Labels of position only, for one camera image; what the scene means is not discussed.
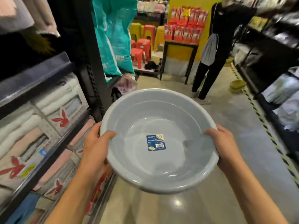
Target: barcode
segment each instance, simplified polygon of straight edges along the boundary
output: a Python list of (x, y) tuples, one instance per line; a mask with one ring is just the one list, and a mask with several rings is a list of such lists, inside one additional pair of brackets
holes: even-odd
[(156, 148), (164, 147), (164, 144), (156, 144)]
[(115, 56), (117, 61), (125, 60), (125, 56)]

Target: red bunny logo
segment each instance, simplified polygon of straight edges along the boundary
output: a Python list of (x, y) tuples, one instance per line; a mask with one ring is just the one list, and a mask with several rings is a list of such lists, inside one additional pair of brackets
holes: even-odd
[(54, 195), (57, 195), (62, 190), (63, 185), (60, 184), (59, 179), (56, 180), (56, 187), (52, 189), (51, 191), (47, 192), (46, 195), (50, 195), (51, 193), (55, 192)]
[(18, 173), (25, 167), (24, 164), (20, 164), (19, 160), (17, 157), (12, 156), (11, 157), (11, 164), (14, 165), (12, 168), (4, 169), (0, 171), (0, 175), (4, 175), (10, 172), (9, 178), (13, 179), (15, 178)]
[(60, 127), (65, 127), (69, 124), (69, 120), (68, 120), (68, 118), (66, 118), (66, 114), (65, 114), (64, 109), (62, 109), (61, 115), (62, 115), (62, 118), (54, 118), (54, 119), (52, 119), (52, 121), (54, 121), (54, 122), (60, 122), (61, 121)]

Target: teal plastic bag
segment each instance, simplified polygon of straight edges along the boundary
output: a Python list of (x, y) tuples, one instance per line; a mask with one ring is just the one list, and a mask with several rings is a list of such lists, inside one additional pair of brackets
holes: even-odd
[[(104, 4), (104, 6), (109, 7), (109, 2), (105, 2)], [(91, 12), (104, 73), (106, 75), (122, 75), (117, 66), (111, 43), (105, 34), (105, 31), (107, 30), (107, 20), (106, 13), (103, 10), (102, 0), (92, 0)]]
[(110, 7), (106, 35), (110, 40), (118, 67), (134, 74), (130, 56), (129, 26), (137, 13), (137, 0), (110, 0)]

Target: black table leg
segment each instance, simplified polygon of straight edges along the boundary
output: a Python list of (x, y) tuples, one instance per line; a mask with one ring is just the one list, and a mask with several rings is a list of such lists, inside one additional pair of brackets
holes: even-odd
[(190, 72), (191, 72), (191, 69), (192, 69), (192, 65), (193, 65), (193, 62), (195, 60), (195, 56), (196, 56), (196, 53), (197, 53), (197, 48), (198, 47), (194, 47), (193, 50), (192, 50), (192, 53), (191, 53), (191, 57), (190, 57), (190, 60), (189, 60), (187, 71), (186, 71), (185, 85), (187, 84), (188, 79), (189, 79), (189, 75), (190, 75)]
[(168, 49), (168, 43), (165, 42), (164, 44), (164, 50), (163, 50), (163, 58), (162, 58), (162, 65), (159, 71), (160, 74), (160, 81), (162, 80), (162, 74), (164, 73), (165, 63), (166, 63), (166, 57), (167, 57), (167, 49)]

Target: store aisle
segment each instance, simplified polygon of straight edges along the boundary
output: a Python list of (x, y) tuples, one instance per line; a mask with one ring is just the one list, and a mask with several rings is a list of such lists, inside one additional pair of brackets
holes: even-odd
[[(232, 95), (231, 69), (222, 69), (204, 106), (215, 122), (229, 129), (239, 149), (290, 223), (299, 223), (299, 190), (244, 94)], [(138, 89), (166, 88), (188, 94), (190, 85), (140, 76)], [(142, 192), (118, 178), (100, 224), (246, 223), (233, 191), (219, 168), (196, 187), (176, 195)]]

